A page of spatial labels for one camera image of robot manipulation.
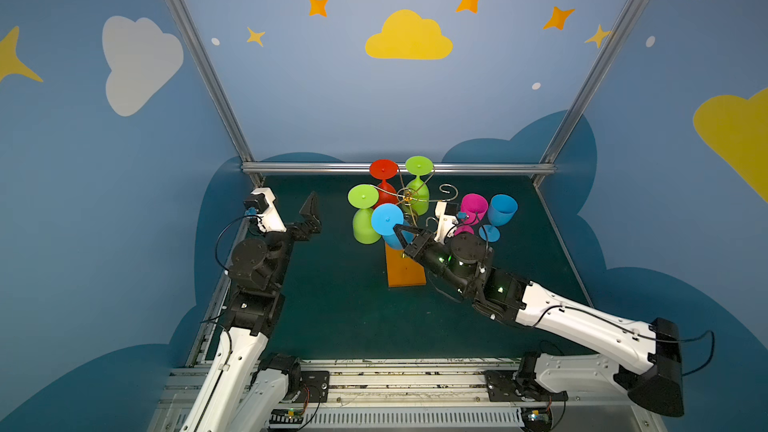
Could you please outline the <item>blue wine glass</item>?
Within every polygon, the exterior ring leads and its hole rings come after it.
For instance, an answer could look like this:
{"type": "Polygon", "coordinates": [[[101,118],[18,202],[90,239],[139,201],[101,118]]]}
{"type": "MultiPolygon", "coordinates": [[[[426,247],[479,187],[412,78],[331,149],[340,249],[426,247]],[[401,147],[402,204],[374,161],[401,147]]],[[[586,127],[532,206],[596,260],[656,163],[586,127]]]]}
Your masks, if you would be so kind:
{"type": "Polygon", "coordinates": [[[518,208],[518,202],[510,195],[493,196],[478,228],[480,238],[485,242],[497,242],[501,237],[500,228],[511,221],[518,208]]]}
{"type": "Polygon", "coordinates": [[[372,227],[385,243],[394,250],[403,250],[394,231],[395,225],[404,225],[405,216],[401,208],[392,203],[384,203],[378,206],[372,214],[372,227]]]}

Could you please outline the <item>pink wine glass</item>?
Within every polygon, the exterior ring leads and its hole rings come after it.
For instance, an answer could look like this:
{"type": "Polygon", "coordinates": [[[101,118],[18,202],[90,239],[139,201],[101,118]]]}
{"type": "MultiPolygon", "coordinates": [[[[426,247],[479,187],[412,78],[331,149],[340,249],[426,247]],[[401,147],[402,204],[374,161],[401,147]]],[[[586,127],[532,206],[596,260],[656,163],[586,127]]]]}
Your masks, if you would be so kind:
{"type": "Polygon", "coordinates": [[[482,195],[476,193],[465,195],[460,203],[457,215],[458,224],[453,229],[453,235],[462,233],[474,235],[478,232],[488,208],[488,201],[482,195]]]}

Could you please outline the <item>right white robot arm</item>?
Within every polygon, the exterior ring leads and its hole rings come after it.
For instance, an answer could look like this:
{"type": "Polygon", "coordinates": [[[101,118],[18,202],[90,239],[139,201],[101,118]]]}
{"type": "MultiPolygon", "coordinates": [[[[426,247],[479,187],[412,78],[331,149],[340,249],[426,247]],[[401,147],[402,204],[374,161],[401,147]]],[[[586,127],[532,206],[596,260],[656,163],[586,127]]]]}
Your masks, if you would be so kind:
{"type": "Polygon", "coordinates": [[[491,247],[461,233],[441,243],[433,232],[397,225],[405,255],[445,280],[495,322],[543,330],[607,359],[609,382],[636,405],[659,415],[684,414],[681,339],[677,325],[614,316],[560,296],[493,266],[491,247]]]}

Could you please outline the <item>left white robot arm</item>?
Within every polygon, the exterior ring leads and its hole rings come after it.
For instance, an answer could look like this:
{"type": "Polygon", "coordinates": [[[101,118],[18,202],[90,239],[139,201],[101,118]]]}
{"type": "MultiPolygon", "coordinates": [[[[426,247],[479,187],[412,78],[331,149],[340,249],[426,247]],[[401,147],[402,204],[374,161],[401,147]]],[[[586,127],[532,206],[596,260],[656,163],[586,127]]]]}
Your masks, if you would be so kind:
{"type": "Polygon", "coordinates": [[[220,341],[184,431],[262,431],[280,403],[303,388],[297,358],[264,353],[285,303],[283,286],[296,243],[322,230],[317,195],[311,193],[300,221],[285,223],[269,188],[244,202],[245,237],[232,249],[225,272],[234,288],[214,323],[220,341]]]}

